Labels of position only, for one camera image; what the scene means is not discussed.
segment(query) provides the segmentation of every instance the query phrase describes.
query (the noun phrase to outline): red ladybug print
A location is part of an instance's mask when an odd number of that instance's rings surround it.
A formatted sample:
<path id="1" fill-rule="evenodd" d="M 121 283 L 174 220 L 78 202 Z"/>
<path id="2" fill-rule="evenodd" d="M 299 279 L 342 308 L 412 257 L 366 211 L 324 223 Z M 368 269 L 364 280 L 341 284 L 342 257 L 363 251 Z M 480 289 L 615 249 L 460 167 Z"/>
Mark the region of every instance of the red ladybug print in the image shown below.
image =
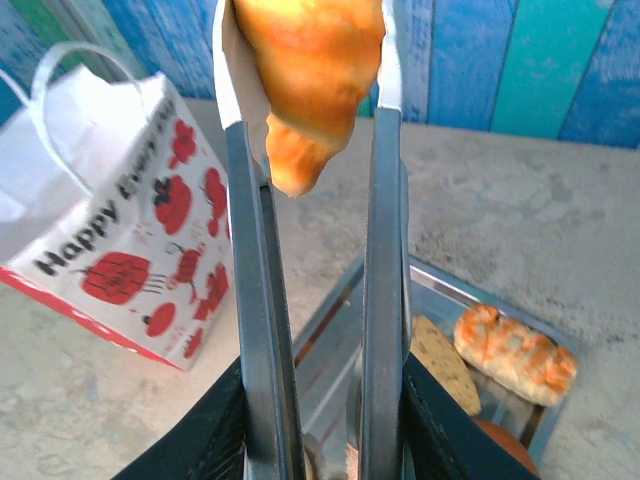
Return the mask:
<path id="1" fill-rule="evenodd" d="M 208 169 L 204 174 L 204 187 L 202 188 L 209 205 L 211 205 L 211 220 L 208 223 L 209 234 L 218 236 L 220 219 L 227 211 L 227 189 L 220 179 L 220 172 L 215 168 Z"/>
<path id="2" fill-rule="evenodd" d="M 167 235 L 175 235 L 180 231 L 189 216 L 191 209 L 191 190 L 180 175 L 164 180 L 156 180 L 153 184 L 156 217 L 164 225 Z"/>
<path id="3" fill-rule="evenodd" d="M 198 262 L 200 257 L 204 254 L 206 245 L 201 243 L 198 248 L 192 250 L 185 250 L 176 243 L 170 243 L 167 247 L 167 253 L 172 254 L 176 251 L 182 252 L 180 261 L 178 262 L 178 271 L 169 278 L 167 288 L 174 290 L 180 283 L 188 283 L 191 285 L 191 300 L 189 303 L 196 301 L 196 287 L 193 284 L 193 277 L 198 269 Z"/>
<path id="4" fill-rule="evenodd" d="M 164 275 L 149 274 L 151 262 L 123 252 L 109 252 L 83 271 L 80 287 L 103 302 L 124 305 L 138 292 L 160 293 Z"/>
<path id="5" fill-rule="evenodd" d="M 147 335 L 157 337 L 166 332 L 176 316 L 176 306 L 173 303 L 163 303 L 151 314 L 142 317 L 147 326 Z"/>
<path id="6" fill-rule="evenodd" d="M 224 265 L 219 263 L 216 266 L 215 273 L 210 273 L 207 278 L 207 292 L 208 296 L 205 299 L 200 300 L 198 309 L 194 315 L 196 320 L 206 320 L 209 313 L 214 312 L 220 301 L 224 297 L 224 294 L 229 290 L 229 279 L 227 278 L 227 270 Z"/>
<path id="7" fill-rule="evenodd" d="M 175 125 L 175 134 L 171 148 L 173 157 L 169 160 L 169 168 L 173 170 L 180 163 L 187 164 L 189 159 L 196 153 L 197 146 L 194 140 L 195 129 L 187 125 L 182 120 L 178 120 Z"/>
<path id="8" fill-rule="evenodd" d="M 202 343 L 202 335 L 204 331 L 199 328 L 196 330 L 196 333 L 191 337 L 187 343 L 187 348 L 184 349 L 184 358 L 191 358 L 193 354 L 196 353 L 198 347 Z"/>

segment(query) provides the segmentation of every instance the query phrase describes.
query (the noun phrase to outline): tongs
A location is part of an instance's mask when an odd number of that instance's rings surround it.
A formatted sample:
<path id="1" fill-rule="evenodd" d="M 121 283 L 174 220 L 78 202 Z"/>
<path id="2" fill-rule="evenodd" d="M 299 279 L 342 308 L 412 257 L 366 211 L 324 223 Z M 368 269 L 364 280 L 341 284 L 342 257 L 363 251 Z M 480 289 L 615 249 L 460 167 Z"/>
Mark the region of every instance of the tongs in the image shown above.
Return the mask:
<path id="1" fill-rule="evenodd" d="M 402 477 L 400 397 L 411 337 L 407 173 L 400 160 L 402 76 L 393 2 L 383 1 L 383 9 L 387 35 L 378 74 L 371 157 L 362 370 L 355 373 L 355 395 L 350 396 L 350 430 L 359 431 L 352 443 L 360 451 L 361 479 Z M 259 134 L 256 139 L 256 124 L 246 118 L 251 107 L 243 97 L 262 92 L 256 93 L 261 87 L 255 61 L 235 24 L 230 0 L 218 4 L 213 44 L 229 161 L 241 369 L 249 418 L 248 474 L 255 479 L 304 479 L 305 453 L 268 159 L 261 154 L 263 141 Z"/>

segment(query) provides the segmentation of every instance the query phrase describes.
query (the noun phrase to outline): concrete countertop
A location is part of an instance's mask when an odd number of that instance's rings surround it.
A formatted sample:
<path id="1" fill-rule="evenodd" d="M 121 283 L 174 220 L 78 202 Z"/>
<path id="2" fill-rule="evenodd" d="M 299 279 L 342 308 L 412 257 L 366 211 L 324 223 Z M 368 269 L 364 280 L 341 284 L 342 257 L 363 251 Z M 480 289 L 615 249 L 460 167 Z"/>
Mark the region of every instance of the concrete countertop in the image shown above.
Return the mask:
<path id="1" fill-rule="evenodd" d="M 189 103 L 214 149 L 212 104 Z M 362 251 L 372 122 L 308 196 L 277 198 L 297 335 Z M 581 342 L 545 480 L 640 478 L 640 154 L 405 125 L 410 249 Z M 0 286 L 0 471 L 110 478 L 173 426 L 238 354 L 233 300 L 188 374 L 94 337 Z"/>

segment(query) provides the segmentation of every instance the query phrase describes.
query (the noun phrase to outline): wooden wall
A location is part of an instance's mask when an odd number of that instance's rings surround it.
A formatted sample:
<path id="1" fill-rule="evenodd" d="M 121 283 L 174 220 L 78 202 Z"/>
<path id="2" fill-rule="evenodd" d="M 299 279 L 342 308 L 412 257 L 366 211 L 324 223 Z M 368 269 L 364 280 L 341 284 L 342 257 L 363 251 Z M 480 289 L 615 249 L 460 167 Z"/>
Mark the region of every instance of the wooden wall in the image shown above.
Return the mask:
<path id="1" fill-rule="evenodd" d="M 217 0 L 0 0 L 0 68 L 24 86 L 51 44 L 81 39 L 215 98 Z M 408 122 L 640 148 L 640 0 L 401 0 Z M 87 63 L 106 79 L 107 63 Z M 360 114 L 370 116 L 377 88 Z M 0 122 L 18 107 L 0 84 Z"/>

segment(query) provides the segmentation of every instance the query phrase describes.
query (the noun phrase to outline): metal tray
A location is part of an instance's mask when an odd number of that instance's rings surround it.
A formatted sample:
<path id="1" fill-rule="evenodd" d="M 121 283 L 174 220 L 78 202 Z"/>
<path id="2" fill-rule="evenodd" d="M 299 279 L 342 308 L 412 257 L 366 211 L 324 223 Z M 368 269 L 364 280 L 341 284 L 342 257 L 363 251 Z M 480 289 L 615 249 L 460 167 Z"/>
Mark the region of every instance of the metal tray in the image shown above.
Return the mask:
<path id="1" fill-rule="evenodd" d="M 412 315 L 425 315 L 449 338 L 460 315 L 475 303 L 489 303 L 502 313 L 544 333 L 578 356 L 577 343 L 540 320 L 493 295 L 411 258 Z M 346 399 L 351 369 L 362 337 L 363 259 L 357 258 L 318 308 L 294 345 L 302 431 L 322 457 L 322 479 L 346 478 Z M 566 399 L 544 408 L 510 393 L 469 367 L 478 387 L 479 418 L 502 425 L 527 447 L 540 466 L 542 454 Z"/>

